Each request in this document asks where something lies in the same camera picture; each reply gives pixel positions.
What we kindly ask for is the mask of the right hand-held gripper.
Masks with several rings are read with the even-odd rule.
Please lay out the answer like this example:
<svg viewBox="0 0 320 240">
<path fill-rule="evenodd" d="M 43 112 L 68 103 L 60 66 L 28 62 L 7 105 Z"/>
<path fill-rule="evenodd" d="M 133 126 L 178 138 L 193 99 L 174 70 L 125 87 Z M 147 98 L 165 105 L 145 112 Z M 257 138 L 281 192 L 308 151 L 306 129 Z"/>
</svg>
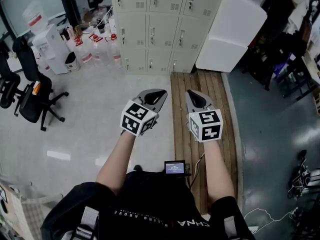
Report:
<svg viewBox="0 0 320 240">
<path fill-rule="evenodd" d="M 222 138 L 223 118 L 212 99 L 197 90 L 185 93 L 188 129 L 199 143 L 217 141 Z"/>
</svg>

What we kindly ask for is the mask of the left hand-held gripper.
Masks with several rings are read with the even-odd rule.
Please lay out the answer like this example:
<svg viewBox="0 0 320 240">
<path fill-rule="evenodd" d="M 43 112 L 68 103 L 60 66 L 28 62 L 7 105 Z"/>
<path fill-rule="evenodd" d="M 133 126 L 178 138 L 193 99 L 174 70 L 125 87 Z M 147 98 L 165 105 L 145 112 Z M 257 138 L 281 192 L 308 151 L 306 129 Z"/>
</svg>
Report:
<svg viewBox="0 0 320 240">
<path fill-rule="evenodd" d="M 168 92 L 154 88 L 141 91 L 125 105 L 120 118 L 120 128 L 136 137 L 153 128 L 159 118 Z"/>
</svg>

